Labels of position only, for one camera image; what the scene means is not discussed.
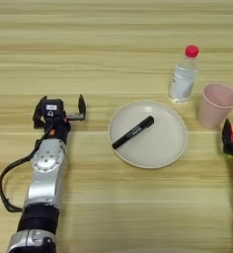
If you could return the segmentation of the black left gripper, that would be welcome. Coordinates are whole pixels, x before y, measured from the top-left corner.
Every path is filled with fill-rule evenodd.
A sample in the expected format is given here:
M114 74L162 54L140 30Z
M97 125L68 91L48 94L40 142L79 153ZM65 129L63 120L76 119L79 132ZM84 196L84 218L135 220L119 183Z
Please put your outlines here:
M33 115L34 128L43 128L45 139L56 138L60 139L64 144L67 143L68 133L71 130L72 121L84 121L86 116L86 104L82 94L79 96L78 109L79 114L68 115L61 117L47 117L45 123L42 121L42 103L46 100L46 96L43 96L36 108Z

